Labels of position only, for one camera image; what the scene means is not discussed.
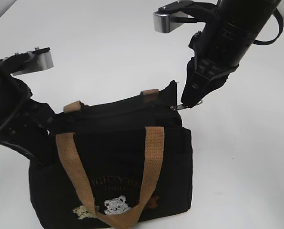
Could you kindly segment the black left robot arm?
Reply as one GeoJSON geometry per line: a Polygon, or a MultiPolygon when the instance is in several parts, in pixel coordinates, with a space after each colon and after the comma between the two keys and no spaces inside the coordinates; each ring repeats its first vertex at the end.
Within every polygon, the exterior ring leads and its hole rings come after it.
{"type": "Polygon", "coordinates": [[[53,67],[50,48],[16,53],[0,59],[0,145],[48,166],[55,159],[49,134],[55,112],[33,100],[29,86],[17,77],[53,67]]]}

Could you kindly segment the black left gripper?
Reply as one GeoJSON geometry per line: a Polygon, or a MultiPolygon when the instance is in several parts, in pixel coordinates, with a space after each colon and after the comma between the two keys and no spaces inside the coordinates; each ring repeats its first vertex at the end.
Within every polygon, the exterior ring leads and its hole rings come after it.
{"type": "Polygon", "coordinates": [[[46,103],[28,101],[0,135],[0,145],[42,166],[53,163],[55,146],[49,135],[55,112],[46,103]]]}

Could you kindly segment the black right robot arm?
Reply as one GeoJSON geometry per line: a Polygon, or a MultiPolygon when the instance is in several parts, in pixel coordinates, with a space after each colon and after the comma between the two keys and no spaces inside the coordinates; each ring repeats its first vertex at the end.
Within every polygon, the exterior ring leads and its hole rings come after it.
{"type": "Polygon", "coordinates": [[[194,56],[187,64],[187,78],[181,103],[196,106],[206,95],[221,88],[252,44],[269,45],[256,38],[269,18],[274,15],[282,32],[283,18],[277,10],[278,0],[221,0],[208,10],[191,10],[192,16],[205,21],[189,43],[194,56]]]}

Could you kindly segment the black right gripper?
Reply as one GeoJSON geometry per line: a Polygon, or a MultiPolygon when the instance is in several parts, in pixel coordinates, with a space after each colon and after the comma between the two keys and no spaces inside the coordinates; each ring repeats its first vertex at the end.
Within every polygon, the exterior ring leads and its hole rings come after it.
{"type": "Polygon", "coordinates": [[[239,65],[230,67],[218,65],[202,56],[199,48],[202,32],[196,32],[189,43],[194,50],[194,56],[187,63],[186,83],[181,96],[181,103],[185,108],[193,108],[209,93],[221,88],[229,74],[235,72],[239,65]]]}

